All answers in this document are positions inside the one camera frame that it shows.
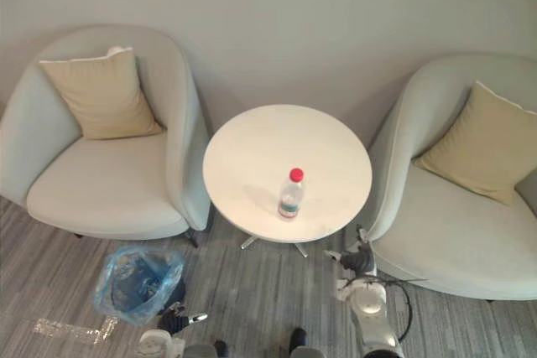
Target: white armchair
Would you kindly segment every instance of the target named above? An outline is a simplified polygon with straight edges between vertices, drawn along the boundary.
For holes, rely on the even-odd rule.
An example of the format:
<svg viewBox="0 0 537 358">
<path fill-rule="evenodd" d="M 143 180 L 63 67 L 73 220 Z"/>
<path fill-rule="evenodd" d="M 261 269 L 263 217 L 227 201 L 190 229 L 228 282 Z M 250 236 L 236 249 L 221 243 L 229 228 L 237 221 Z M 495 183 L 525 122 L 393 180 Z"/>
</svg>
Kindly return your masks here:
<svg viewBox="0 0 537 358">
<path fill-rule="evenodd" d="M 379 268 L 397 278 L 425 278 L 416 284 L 470 298 L 535 299 L 537 172 L 506 206 L 410 162 L 448 130 L 475 80 L 537 111 L 533 60 L 460 54 L 424 66 L 370 150 L 372 192 L 352 225 L 369 229 Z M 355 234 L 349 226 L 349 250 Z"/>
<path fill-rule="evenodd" d="M 87 140 L 39 60 L 131 46 L 143 92 L 167 130 Z M 0 122 L 0 194 L 35 219 L 76 234 L 154 239 L 206 227 L 201 164 L 208 144 L 198 95 L 180 47 L 152 29 L 97 26 L 47 46 L 27 67 Z"/>
</svg>

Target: wastebasket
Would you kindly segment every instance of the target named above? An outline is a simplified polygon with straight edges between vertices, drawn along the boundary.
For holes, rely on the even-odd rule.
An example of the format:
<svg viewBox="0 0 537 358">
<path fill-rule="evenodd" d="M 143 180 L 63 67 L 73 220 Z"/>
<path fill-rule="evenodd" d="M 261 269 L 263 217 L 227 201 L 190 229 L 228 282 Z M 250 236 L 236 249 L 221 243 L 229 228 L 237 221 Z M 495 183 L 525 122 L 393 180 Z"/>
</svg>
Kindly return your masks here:
<svg viewBox="0 0 537 358">
<path fill-rule="evenodd" d="M 182 298 L 184 259 L 176 251 L 126 246 L 107 258 L 99 277 L 95 309 L 135 325 L 147 324 Z"/>
</svg>

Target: white round table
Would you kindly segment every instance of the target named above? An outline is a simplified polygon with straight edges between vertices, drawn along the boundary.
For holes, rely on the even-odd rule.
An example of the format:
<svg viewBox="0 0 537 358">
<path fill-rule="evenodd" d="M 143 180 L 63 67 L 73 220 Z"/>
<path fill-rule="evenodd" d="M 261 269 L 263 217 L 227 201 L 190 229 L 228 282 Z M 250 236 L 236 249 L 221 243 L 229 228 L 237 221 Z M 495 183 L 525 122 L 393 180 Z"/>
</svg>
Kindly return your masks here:
<svg viewBox="0 0 537 358">
<path fill-rule="evenodd" d="M 278 212 L 279 191 L 293 167 L 304 170 L 304 199 L 292 220 Z M 371 189 L 368 153 L 334 117 L 305 106 L 271 105 L 237 115 L 216 132 L 203 160 L 215 207 L 250 237 L 294 243 L 340 230 Z"/>
</svg>

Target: striped carpet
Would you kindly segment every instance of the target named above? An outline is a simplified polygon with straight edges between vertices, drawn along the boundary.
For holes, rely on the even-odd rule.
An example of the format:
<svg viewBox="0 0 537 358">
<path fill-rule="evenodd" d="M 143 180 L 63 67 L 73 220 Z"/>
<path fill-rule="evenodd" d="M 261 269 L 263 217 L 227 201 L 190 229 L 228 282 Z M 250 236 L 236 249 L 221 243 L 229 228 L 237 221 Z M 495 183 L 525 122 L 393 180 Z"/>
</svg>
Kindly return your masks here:
<svg viewBox="0 0 537 358">
<path fill-rule="evenodd" d="M 76 335 L 113 327 L 94 311 L 92 294 L 104 257 L 133 242 L 77 239 L 6 200 L 0 200 L 0 215 L 0 356 L 127 356 L 150 326 L 120 321 L 93 345 Z M 283 358 L 290 331 L 300 325 L 308 330 L 310 345 L 327 357 L 357 356 L 350 315 L 332 296 L 340 269 L 322 256 L 326 248 L 340 249 L 340 234 L 306 244 L 307 259 L 293 246 L 265 241 L 241 251 L 246 236 L 219 215 L 197 238 L 199 249 L 182 237 L 137 242 L 185 255 L 187 311 L 209 314 L 182 332 L 187 344 L 222 339 L 233 357 Z M 490 304 L 407 289 L 414 305 L 414 324 L 403 343 L 408 358 L 537 357 L 537 302 Z M 400 331 L 406 320 L 402 293 L 390 289 L 388 304 Z M 55 337 L 42 334 L 54 327 Z"/>
</svg>

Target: plastic bottle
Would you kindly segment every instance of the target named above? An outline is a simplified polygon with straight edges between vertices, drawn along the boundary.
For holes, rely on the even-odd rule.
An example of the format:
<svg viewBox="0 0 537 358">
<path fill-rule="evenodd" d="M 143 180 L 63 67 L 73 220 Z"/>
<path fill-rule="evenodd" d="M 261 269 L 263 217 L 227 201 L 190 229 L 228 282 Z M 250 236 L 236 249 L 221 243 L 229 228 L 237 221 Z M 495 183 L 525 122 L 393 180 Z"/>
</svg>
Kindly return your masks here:
<svg viewBox="0 0 537 358">
<path fill-rule="evenodd" d="M 302 186 L 304 172 L 300 168 L 293 168 L 289 178 L 285 180 L 279 194 L 278 212 L 284 218 L 294 218 L 299 214 L 300 202 L 304 196 Z"/>
</svg>

